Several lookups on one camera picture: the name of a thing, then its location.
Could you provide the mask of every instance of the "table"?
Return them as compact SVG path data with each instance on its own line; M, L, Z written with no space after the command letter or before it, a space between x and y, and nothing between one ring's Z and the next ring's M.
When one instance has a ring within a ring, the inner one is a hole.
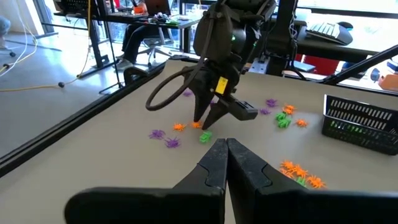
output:
M311 14L311 16L313 18L309 18L309 20L310 23L312 21L312 24L319 21L339 22L350 21L351 19L343 16L340 16L340 19L337 20L334 17L328 18L326 15L319 16ZM298 33L298 53L316 57L358 63L365 60L368 55L375 55L398 44L393 33L369 33L359 26L357 27L357 25L350 31L353 36L353 41L348 45L335 44L317 38L309 38L305 31L306 28L307 27L302 27Z
M3 223L63 223L63 209L75 193L96 186L172 187L185 177L211 144L200 144L199 129L189 127L193 97L180 96L164 109L148 112L144 105L152 90L167 76L191 65L169 60L153 80L77 127L40 154L0 179L0 217ZM155 98L163 100L182 83L167 85ZM280 130L273 115L238 121L226 115L210 130L216 138L237 138L242 144L278 167L288 159L321 177L331 190L398 191L398 157L386 156L321 135L323 95L346 97L398 110L397 99L336 86L247 73L236 97L264 106L267 98L295 105L295 118L309 126ZM175 122L187 123L182 133ZM152 129L178 137L180 148L167 149L162 141L148 139ZM233 223L229 194L226 222Z
M55 16L68 16L68 17L74 17L78 19L84 19L86 23L88 23L87 18L82 17L81 15L73 15L73 14L65 14L63 12L55 12ZM47 26L56 26L56 27L63 27L63 28L69 28L69 29L82 29L82 30L87 30L86 28L79 28L79 27L70 27L70 26L61 26L61 25L56 25L56 24L45 24ZM89 69L88 71L84 72L83 74L80 75L80 78L87 77L88 75L94 74L106 67L109 67L114 64L114 62L110 62L108 55L101 55L100 51L100 38L98 37L98 33L96 30L96 22L94 20L90 21L90 40L91 40L91 46L93 48L93 53L94 53L94 58L96 62L96 66Z
M140 24L143 26L156 26L156 27L163 27L163 28L168 28L168 29L180 29L183 32L183 39L182 39L182 44L180 44L180 50L182 50L185 53L189 53L191 49L191 27L195 24L197 24L200 20L199 17L190 17L189 20L184 21L180 19L178 20L179 24L177 25L172 25L172 24L162 24L162 23L155 23L155 22L146 22L143 20L135 19L133 17L129 16L115 16L115 15L107 15L101 18L101 20L106 21L106 22L120 22L120 23L125 23L125 24Z
M296 18L294 18L293 23L295 26L306 26L307 17L311 14L311 9L296 9ZM271 16L271 21L276 22L277 14Z

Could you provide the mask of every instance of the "black pole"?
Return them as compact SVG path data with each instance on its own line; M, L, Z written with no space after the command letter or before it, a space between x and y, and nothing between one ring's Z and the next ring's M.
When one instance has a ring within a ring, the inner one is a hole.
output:
M362 62L359 62L351 66L349 69L344 70L343 72L326 77L323 80L320 80L319 83L336 85L337 83L346 80L347 78L350 78L353 75L356 75L360 72L363 72L369 69L370 67L375 66L385 60L389 60L390 58L396 55L398 55L398 45L395 45L387 50L379 52L378 54L373 55L373 57L363 60Z
M290 25L294 19L297 0L280 0L276 23L267 37L267 51L270 59L266 74L282 76L288 66L288 58L293 55Z

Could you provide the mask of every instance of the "green toy spider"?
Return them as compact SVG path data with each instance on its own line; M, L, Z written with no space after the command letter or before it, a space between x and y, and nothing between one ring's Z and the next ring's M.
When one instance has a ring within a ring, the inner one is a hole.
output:
M204 131L203 134L200 136L199 141L201 143L208 143L212 135L213 133L211 131Z
M277 113L276 116L275 116L275 119L277 121L281 121L281 120L283 120L285 118L286 118L286 114L285 113Z
M287 119L287 118L280 120L280 121L278 121L278 127L279 128L287 128L287 127L289 127L290 122L292 122L292 120Z

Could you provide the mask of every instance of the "black wire basket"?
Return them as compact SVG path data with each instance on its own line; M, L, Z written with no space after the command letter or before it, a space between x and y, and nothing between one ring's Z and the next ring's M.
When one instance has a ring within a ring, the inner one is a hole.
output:
M323 135L394 156L397 131L398 111L325 95Z

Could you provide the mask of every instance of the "chair base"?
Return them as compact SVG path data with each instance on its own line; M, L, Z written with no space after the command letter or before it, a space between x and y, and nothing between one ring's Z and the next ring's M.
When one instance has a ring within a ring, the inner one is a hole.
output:
M151 64L151 62L150 62L150 58L151 58L152 56L154 56L154 58L156 58L156 54L161 54L161 55L169 56L169 57L172 56L172 54L171 54L170 51L169 51L168 53L166 53L166 52L164 52L164 51L163 51L160 47L158 47L158 46L156 46L156 47L150 47L150 48L148 48L148 49L145 49L145 50L143 50L143 51L138 52L138 54L139 54L139 55L140 55L140 54L147 54L147 55L148 55L148 66L149 66L149 67L152 66L152 64Z
M18 48L18 47L13 47L13 48L0 47L0 52L5 52L5 53L8 53L11 57L15 57L16 54L12 50L16 49L16 48Z

